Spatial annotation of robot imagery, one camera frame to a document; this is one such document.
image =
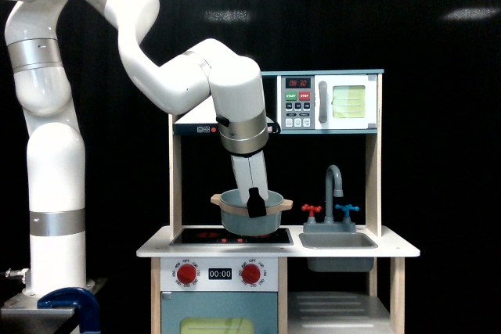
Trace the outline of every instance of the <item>red knob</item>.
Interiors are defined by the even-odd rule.
[[[259,270],[257,265],[248,264],[243,267],[242,270],[242,279],[244,282],[253,285],[257,283],[261,278],[261,271]]]
[[[302,206],[301,210],[306,211],[310,210],[310,217],[314,217],[315,213],[320,213],[322,211],[322,207],[313,207],[312,205],[308,205],[307,203]]]
[[[188,285],[196,279],[196,269],[193,265],[184,264],[178,269],[178,280]]]

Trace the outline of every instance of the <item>microwave window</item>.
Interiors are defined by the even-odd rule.
[[[310,89],[311,87],[312,79],[310,77],[285,79],[285,89]]]
[[[366,117],[366,87],[333,86],[332,108],[334,119]]]

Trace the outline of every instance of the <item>black backdrop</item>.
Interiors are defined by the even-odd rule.
[[[217,38],[262,70],[384,69],[383,224],[421,250],[406,261],[406,331],[493,332],[501,0],[160,2],[142,44],[158,64]],[[0,20],[12,7],[0,2]],[[472,17],[457,16],[465,13]],[[58,35],[87,151],[88,275],[109,278],[103,332],[148,332],[150,261],[135,251],[168,223],[167,117],[130,82],[116,31],[83,0],[70,0]],[[5,270],[29,265],[27,132],[5,46],[0,119]],[[218,143],[216,137],[183,140],[186,222],[217,222],[208,197],[232,186],[229,157]],[[322,204],[323,175],[336,163],[358,204],[362,148],[359,136],[272,136],[265,150],[270,188],[298,204]],[[303,220],[298,211],[283,217],[283,223]],[[380,297],[388,307],[387,260],[380,268]],[[357,278],[328,274],[317,282],[300,260],[290,262],[290,289],[361,289]],[[0,286],[4,295],[7,289]]]

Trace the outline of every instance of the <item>black stovetop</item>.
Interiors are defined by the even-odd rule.
[[[291,245],[289,230],[279,228],[262,236],[243,236],[229,232],[225,228],[184,228],[171,242],[172,246],[238,246],[239,244]]]

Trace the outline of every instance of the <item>oven window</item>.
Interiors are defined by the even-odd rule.
[[[333,86],[332,109],[334,119],[366,117],[366,87]]]
[[[254,325],[248,318],[185,318],[181,334],[254,334]]]

